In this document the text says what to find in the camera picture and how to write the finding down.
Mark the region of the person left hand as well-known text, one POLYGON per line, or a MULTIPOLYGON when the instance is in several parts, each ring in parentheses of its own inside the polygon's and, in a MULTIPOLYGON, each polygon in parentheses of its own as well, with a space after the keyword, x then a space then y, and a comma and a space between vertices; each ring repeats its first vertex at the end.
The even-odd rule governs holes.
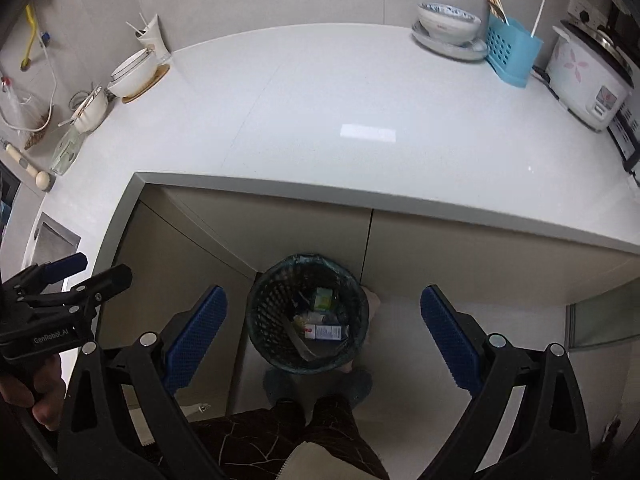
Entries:
POLYGON ((55 354, 45 359, 30 381, 31 387, 15 377, 2 375, 2 399, 19 408, 29 408, 34 419, 47 430, 58 430, 66 395, 61 357, 55 354))

